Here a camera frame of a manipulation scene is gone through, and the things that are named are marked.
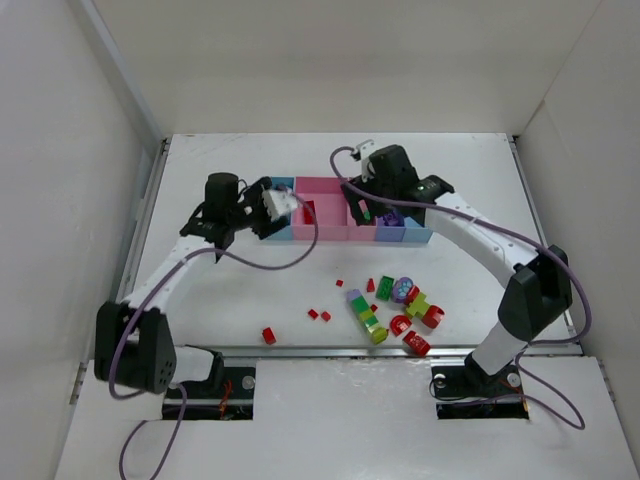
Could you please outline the green lego plate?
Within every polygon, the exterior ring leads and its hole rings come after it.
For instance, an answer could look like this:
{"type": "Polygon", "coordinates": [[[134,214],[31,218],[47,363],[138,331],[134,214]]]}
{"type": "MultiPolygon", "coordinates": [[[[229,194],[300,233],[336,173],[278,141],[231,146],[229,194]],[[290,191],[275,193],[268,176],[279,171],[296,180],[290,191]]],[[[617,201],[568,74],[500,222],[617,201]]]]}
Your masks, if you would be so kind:
{"type": "Polygon", "coordinates": [[[395,279],[389,276],[383,276],[376,290],[376,298],[382,301],[389,301],[392,296],[395,279]]]}

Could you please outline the long green lego stack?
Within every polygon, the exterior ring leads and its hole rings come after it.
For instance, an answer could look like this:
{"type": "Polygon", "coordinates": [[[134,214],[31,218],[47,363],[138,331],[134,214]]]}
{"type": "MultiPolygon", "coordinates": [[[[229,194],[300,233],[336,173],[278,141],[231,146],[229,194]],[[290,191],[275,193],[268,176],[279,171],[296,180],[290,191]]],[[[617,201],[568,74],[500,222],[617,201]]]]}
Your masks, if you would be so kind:
{"type": "Polygon", "coordinates": [[[376,317],[372,307],[358,289],[349,290],[346,294],[347,303],[363,326],[374,345],[381,344],[388,337],[388,331],[376,317]]]}

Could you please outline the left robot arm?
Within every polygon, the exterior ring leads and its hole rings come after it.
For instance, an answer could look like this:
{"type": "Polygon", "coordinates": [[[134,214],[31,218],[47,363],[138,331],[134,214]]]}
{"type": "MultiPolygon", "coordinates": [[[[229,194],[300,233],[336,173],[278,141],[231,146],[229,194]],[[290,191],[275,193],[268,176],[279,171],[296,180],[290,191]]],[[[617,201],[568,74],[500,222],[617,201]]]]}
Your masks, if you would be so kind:
{"type": "Polygon", "coordinates": [[[281,229],[299,202],[268,177],[241,186],[237,175],[208,176],[204,199],[180,229],[176,244],[149,278],[97,313],[94,374],[112,387],[160,394],[179,383],[220,385],[223,360],[202,347],[175,345],[169,318],[193,284],[211,270],[237,232],[264,239],[281,229]]]}

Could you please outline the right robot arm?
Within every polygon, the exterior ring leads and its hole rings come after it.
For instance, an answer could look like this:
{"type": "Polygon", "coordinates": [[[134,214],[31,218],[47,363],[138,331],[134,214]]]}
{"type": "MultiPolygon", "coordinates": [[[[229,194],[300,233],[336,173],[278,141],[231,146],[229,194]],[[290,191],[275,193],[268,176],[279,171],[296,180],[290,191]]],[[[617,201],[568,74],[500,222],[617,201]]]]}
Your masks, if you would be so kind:
{"type": "Polygon", "coordinates": [[[567,255],[490,223],[441,177],[419,177],[400,145],[367,141],[346,151],[361,168],[341,182],[357,224],[397,211],[459,247],[503,287],[496,324],[465,360],[469,383],[493,382],[572,305],[567,255]]]}

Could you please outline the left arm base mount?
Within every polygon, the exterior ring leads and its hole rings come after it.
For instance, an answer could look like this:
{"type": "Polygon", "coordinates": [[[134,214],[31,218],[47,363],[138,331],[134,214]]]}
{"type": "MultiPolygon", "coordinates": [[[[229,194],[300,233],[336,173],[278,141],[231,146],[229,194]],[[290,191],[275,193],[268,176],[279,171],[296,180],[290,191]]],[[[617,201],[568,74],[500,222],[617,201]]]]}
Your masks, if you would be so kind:
{"type": "Polygon", "coordinates": [[[218,351],[184,346],[176,350],[177,368],[163,399],[163,420],[186,421],[253,419],[256,366],[245,361],[227,363],[218,351]]]}

